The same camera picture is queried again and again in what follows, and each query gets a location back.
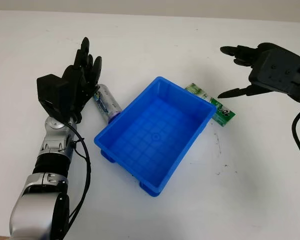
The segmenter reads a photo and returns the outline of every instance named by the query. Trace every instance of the blue plastic tray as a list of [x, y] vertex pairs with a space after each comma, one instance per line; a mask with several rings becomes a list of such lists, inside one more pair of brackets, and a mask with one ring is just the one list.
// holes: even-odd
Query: blue plastic tray
[[157, 77], [94, 143], [156, 197], [215, 112], [214, 105]]

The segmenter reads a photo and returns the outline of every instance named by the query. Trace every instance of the robotic arm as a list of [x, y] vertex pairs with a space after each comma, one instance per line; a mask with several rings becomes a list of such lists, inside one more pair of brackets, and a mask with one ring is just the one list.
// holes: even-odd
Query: robotic arm
[[[84, 38], [74, 64], [62, 77], [49, 74], [37, 79], [38, 99], [49, 114], [46, 135], [34, 170], [28, 176], [10, 217], [12, 240], [63, 239], [83, 204], [90, 185], [90, 158], [84, 139], [77, 132], [81, 111], [98, 91], [101, 72], [100, 56], [93, 63], [89, 40]], [[87, 176], [82, 198], [70, 214], [68, 170], [76, 143], [85, 151]]]
[[[251, 85], [221, 93], [218, 98], [232, 98], [242, 95], [252, 96], [269, 92], [287, 94], [300, 103], [300, 56], [272, 43], [261, 43], [257, 48], [246, 46], [220, 48], [224, 54], [234, 56], [234, 63], [251, 67]], [[292, 136], [300, 150], [300, 140], [296, 126], [300, 112], [292, 122]]]

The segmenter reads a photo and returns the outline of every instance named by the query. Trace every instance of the table surface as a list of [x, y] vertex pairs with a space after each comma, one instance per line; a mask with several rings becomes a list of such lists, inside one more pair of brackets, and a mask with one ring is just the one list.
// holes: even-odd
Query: table surface
[[[251, 69], [221, 46], [271, 42], [300, 55], [300, 23], [0, 11], [0, 235], [9, 235], [11, 210], [45, 136], [36, 79], [61, 76], [85, 36], [91, 54], [102, 56], [99, 82], [122, 108], [157, 76], [196, 83], [211, 96], [246, 87]], [[300, 104], [280, 93], [222, 103], [236, 116], [225, 127], [211, 120], [153, 198], [101, 156], [93, 139], [106, 124], [90, 100], [78, 130], [91, 156], [91, 186], [65, 239], [300, 240], [300, 152], [291, 134]], [[71, 207], [85, 167], [74, 155]]]

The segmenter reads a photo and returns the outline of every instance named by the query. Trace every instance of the green snack package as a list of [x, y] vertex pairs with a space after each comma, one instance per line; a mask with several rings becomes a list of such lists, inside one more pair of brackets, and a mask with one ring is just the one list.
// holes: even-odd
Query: green snack package
[[198, 87], [194, 83], [191, 83], [185, 89], [188, 92], [193, 93], [194, 95], [198, 96], [199, 98], [202, 98], [202, 99], [206, 100], [207, 102], [216, 106], [216, 112], [212, 118], [218, 124], [220, 124], [222, 127], [225, 126], [227, 124], [227, 122], [229, 122], [230, 119], [232, 119], [236, 115], [233, 111], [231, 111], [230, 109], [225, 107], [218, 100], [216, 100], [213, 97], [210, 97], [204, 90], [202, 90], [200, 87]]

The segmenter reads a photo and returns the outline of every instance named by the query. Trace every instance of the wall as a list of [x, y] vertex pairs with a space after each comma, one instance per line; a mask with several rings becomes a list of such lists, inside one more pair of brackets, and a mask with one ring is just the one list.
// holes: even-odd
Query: wall
[[300, 22], [300, 0], [0, 0], [0, 10]]

